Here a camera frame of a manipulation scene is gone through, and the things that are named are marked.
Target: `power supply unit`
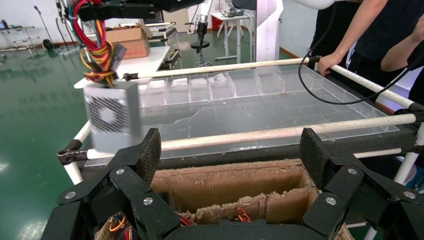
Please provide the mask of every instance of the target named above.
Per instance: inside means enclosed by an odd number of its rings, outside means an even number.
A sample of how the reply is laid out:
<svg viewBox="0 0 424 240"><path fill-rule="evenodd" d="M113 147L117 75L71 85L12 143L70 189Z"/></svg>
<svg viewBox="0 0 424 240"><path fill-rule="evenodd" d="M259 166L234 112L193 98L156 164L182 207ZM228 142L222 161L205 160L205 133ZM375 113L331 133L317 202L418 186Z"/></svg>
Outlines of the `power supply unit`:
<svg viewBox="0 0 424 240"><path fill-rule="evenodd" d="M99 152L116 153L141 143L139 91L136 82L116 82L114 88L84 88L91 140Z"/></svg>

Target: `cooling fan grille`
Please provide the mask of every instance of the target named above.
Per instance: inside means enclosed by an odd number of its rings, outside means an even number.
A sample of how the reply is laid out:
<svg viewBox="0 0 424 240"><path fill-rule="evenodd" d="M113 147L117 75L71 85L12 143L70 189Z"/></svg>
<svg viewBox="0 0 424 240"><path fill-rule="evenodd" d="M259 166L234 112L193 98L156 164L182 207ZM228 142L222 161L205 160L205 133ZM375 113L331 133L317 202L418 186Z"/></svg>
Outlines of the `cooling fan grille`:
<svg viewBox="0 0 424 240"><path fill-rule="evenodd" d="M127 106L117 98L91 97L86 100L91 124L100 131L121 133L128 129Z"/></svg>

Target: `white desk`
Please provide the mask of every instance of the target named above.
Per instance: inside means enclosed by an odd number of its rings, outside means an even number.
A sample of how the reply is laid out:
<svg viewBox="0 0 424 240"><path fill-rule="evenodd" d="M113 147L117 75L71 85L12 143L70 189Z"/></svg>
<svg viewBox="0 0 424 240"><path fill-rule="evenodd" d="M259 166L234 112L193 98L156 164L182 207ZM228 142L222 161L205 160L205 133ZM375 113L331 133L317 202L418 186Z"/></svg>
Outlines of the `white desk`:
<svg viewBox="0 0 424 240"><path fill-rule="evenodd" d="M146 57L123 60L118 70L116 71L116 74L121 79L124 74L156 72L170 51L170 48L170 46L152 47L150 48L150 54ZM75 83L73 87L75 89L83 89L85 87L95 85L100 84L83 78L79 82Z"/></svg>
<svg viewBox="0 0 424 240"><path fill-rule="evenodd" d="M215 61L218 60L226 60L226 59L234 59L237 58L237 63L240 64L241 63L241 42L240 42L240 32L242 31L242 28L240 26L240 21L241 20L246 20L246 19L250 19L250 15L248 14L244 14L242 16L234 16L234 17L228 17L228 16L224 16L222 15L220 12L213 12L210 15L214 16L215 18L223 21L222 24L224 24L224 32L225 32L225 40L224 40L224 44L225 44L225 56L222 57L217 57L215 58ZM234 56L230 56L229 55L229 45L228 45L228 23L229 21L235 21L236 22L236 30L237 30L237 55Z"/></svg>

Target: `person's hand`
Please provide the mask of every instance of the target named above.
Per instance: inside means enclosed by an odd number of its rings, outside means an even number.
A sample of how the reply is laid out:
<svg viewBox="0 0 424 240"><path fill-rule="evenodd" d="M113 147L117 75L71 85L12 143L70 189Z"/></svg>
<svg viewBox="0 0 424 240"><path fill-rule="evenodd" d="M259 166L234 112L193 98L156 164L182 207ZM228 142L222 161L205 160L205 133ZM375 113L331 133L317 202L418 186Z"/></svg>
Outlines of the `person's hand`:
<svg viewBox="0 0 424 240"><path fill-rule="evenodd" d="M415 29L411 34L411 37L414 41L417 42L424 41L424 15L419 18L418 23L416 24Z"/></svg>
<svg viewBox="0 0 424 240"><path fill-rule="evenodd" d="M332 53L330 55L322 57L318 63L319 73L324 77L327 74L330 74L329 68L339 64L342 61L342 59L343 58L340 58L336 53Z"/></svg>

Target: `black shirt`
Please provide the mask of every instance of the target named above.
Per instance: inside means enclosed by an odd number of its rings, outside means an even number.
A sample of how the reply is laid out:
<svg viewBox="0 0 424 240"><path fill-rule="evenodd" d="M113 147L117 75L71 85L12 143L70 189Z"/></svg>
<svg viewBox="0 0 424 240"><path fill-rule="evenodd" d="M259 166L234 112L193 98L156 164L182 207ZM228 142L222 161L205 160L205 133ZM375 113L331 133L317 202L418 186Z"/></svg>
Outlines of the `black shirt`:
<svg viewBox="0 0 424 240"><path fill-rule="evenodd" d="M424 43L422 42L416 49L412 52L411 56L408 59L408 65L411 65L413 62L418 60L418 64L411 70L415 70L424 66ZM421 70L421 73L416 77L415 83L413 84L411 91L409 92L409 99L424 105L424 69Z"/></svg>
<svg viewBox="0 0 424 240"><path fill-rule="evenodd" d="M382 59L409 36L424 14L424 0L388 0L386 6L358 40L355 51L370 59Z"/></svg>
<svg viewBox="0 0 424 240"><path fill-rule="evenodd" d="M326 37L316 47L318 52L322 55L333 53L339 43L345 36L349 25L352 22L360 4L355 2L340 1L336 2L336 10L334 15L334 22ZM330 19L333 14L333 6L326 9L319 10L316 17L315 35L313 36L312 46L318 42L330 24Z"/></svg>

